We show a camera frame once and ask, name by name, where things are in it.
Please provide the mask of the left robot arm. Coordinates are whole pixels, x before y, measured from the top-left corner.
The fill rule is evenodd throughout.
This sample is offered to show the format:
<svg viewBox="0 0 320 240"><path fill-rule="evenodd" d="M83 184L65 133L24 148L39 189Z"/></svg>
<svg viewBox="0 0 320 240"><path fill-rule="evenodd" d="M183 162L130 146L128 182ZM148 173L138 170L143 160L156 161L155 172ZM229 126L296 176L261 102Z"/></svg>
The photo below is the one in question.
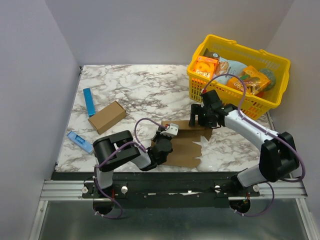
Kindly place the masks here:
<svg viewBox="0 0 320 240"><path fill-rule="evenodd" d="M142 146L133 141L128 130L97 139L93 143L96 157L96 183L93 191L101 198L107 197L113 184L114 170L128 162L134 163L144 172L165 163L168 155L173 152L171 140L171 136L158 130L152 139L153 146L143 151Z"/></svg>

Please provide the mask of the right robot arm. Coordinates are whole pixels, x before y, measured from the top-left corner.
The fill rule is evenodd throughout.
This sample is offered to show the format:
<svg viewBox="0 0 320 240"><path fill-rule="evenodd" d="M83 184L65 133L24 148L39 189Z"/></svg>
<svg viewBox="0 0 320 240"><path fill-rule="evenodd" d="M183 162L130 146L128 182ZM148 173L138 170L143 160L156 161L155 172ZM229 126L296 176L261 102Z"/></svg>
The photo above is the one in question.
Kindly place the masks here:
<svg viewBox="0 0 320 240"><path fill-rule="evenodd" d="M199 124L208 129L229 128L252 143L259 151L259 163L234 175L228 187L241 196L248 187L263 183L276 182L300 166L292 135L278 133L251 120L233 104L223 105L215 90L201 94L202 103L190 107L189 126Z"/></svg>

